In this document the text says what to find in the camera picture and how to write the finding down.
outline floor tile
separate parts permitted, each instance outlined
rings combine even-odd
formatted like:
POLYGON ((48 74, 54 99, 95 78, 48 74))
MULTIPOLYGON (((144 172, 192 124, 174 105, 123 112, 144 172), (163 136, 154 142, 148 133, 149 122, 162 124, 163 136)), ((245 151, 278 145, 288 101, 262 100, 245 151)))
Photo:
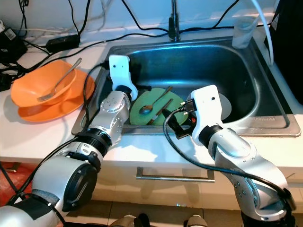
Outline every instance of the floor tile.
POLYGON ((79 210, 70 212, 64 219, 75 223, 108 224, 112 202, 90 201, 79 210))
POLYGON ((183 227, 183 222, 192 215, 198 214, 203 216, 203 210, 198 208, 113 202, 109 224, 127 214, 137 217, 141 213, 147 214, 151 225, 156 227, 183 227))
POLYGON ((303 226, 303 214, 294 214, 297 226, 303 226))
POLYGON ((204 209, 204 219, 208 227, 241 227, 242 218, 239 210, 204 209))

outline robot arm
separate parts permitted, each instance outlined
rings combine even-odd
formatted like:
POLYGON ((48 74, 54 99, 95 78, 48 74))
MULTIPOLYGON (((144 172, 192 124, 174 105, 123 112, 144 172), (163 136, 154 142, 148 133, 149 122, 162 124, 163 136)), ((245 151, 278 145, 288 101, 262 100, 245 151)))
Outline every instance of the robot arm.
MULTIPOLYGON (((252 143, 233 130, 221 127, 222 108, 215 85, 195 90, 190 96, 196 107, 193 141, 208 148, 215 166, 259 176, 287 189, 281 171, 264 159, 252 143)), ((288 207, 276 190, 247 177, 227 173, 224 175, 234 186, 245 226, 294 226, 293 218, 288 215, 288 207)))
POLYGON ((129 117, 130 100, 138 94, 128 61, 126 56, 111 56, 113 91, 102 101, 99 114, 87 130, 38 168, 31 197, 0 208, 0 227, 55 227, 60 216, 90 201, 103 157, 118 141, 129 117))

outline white tube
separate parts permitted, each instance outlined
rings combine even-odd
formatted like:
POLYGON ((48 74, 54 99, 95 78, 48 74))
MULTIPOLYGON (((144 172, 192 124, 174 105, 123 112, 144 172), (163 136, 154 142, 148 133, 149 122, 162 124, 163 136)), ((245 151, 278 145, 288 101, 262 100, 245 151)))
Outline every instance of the white tube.
POLYGON ((51 29, 41 29, 41 28, 22 28, 21 31, 38 31, 38 32, 51 32, 51 33, 62 33, 59 30, 51 30, 51 29))
POLYGON ((259 12, 261 20, 263 22, 263 25, 264 25, 263 27, 265 29, 265 33, 266 33, 267 41, 268 41, 268 47, 269 47, 270 65, 273 65, 274 64, 274 49, 273 49, 273 43, 271 41, 271 36, 270 36, 269 28, 267 26, 267 21, 265 19, 263 11, 262 11, 259 3, 257 2, 257 0, 251 0, 251 1, 255 5, 257 11, 259 12))

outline green plate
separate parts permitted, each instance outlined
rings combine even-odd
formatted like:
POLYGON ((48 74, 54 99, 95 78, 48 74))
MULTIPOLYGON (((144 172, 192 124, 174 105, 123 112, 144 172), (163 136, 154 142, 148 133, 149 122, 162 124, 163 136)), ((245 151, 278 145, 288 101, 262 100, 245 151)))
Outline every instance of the green plate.
MULTIPOLYGON (((173 111, 181 106, 180 103, 183 102, 183 99, 170 91, 153 105, 152 111, 149 114, 139 114, 139 110, 141 109, 142 106, 151 105, 160 95, 162 95, 164 91, 165 89, 162 88, 153 88, 151 91, 146 91, 142 95, 140 95, 131 109, 131 113, 129 117, 130 123, 135 125, 146 125, 147 122, 149 122, 150 119, 153 118, 156 115, 156 113, 171 98, 173 100, 167 107, 169 111, 173 111)), ((183 124, 187 119, 187 115, 183 115, 183 113, 177 113, 175 114, 175 117, 177 118, 177 121, 180 125, 183 124)), ((153 122, 152 125, 163 125, 164 120, 165 117, 163 116, 163 114, 160 114, 160 116, 153 122)))

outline drawer handle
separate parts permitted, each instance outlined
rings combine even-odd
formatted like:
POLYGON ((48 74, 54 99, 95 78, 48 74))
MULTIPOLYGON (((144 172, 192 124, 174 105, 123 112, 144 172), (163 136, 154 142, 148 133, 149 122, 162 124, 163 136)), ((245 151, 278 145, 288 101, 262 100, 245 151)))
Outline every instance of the drawer handle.
POLYGON ((191 176, 156 176, 143 175, 143 167, 137 168, 137 179, 143 180, 161 180, 161 181, 184 181, 184 182, 209 182, 214 183, 213 170, 207 170, 207 177, 191 177, 191 176))

